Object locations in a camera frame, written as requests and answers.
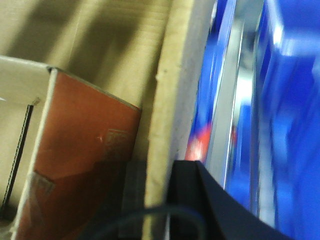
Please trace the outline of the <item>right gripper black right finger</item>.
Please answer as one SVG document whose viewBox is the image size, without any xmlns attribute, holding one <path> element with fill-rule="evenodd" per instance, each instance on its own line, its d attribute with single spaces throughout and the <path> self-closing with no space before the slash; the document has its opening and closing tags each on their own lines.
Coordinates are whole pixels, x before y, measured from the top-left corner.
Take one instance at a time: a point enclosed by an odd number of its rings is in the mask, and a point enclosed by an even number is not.
<svg viewBox="0 0 320 240">
<path fill-rule="evenodd" d="M 287 240 L 246 210 L 209 174 L 200 161 L 176 160 L 168 187 L 167 203 L 191 211 L 193 217 L 172 216 L 172 240 Z"/>
</svg>

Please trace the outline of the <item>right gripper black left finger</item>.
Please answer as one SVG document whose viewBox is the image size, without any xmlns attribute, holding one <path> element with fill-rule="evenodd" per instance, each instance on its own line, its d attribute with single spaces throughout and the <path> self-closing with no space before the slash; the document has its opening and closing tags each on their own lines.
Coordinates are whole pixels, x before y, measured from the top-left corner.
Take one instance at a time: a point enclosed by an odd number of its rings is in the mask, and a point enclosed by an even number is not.
<svg viewBox="0 0 320 240">
<path fill-rule="evenodd" d="M 83 240 L 90 240 L 111 220 L 144 208 L 146 171 L 145 161 L 129 161 L 120 168 L 111 190 L 83 230 Z"/>
</svg>

